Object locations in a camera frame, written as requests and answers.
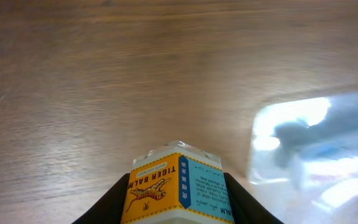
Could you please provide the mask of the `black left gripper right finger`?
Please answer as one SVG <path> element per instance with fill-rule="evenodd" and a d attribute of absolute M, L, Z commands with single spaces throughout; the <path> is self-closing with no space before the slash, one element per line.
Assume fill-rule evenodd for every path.
<path fill-rule="evenodd" d="M 235 224 L 283 224 L 229 173 L 224 173 Z"/>

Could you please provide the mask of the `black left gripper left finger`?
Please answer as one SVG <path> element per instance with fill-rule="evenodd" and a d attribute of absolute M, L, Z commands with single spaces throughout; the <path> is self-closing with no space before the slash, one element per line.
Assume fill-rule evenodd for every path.
<path fill-rule="evenodd" d="M 120 224 L 129 183 L 124 174 L 88 211 L 73 224 Z"/>

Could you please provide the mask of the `gold lid balm jar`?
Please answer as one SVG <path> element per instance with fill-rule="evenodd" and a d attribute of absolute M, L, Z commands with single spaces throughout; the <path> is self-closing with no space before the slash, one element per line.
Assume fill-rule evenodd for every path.
<path fill-rule="evenodd" d="M 234 223 L 219 156 L 172 141 L 134 159 L 121 223 Z"/>

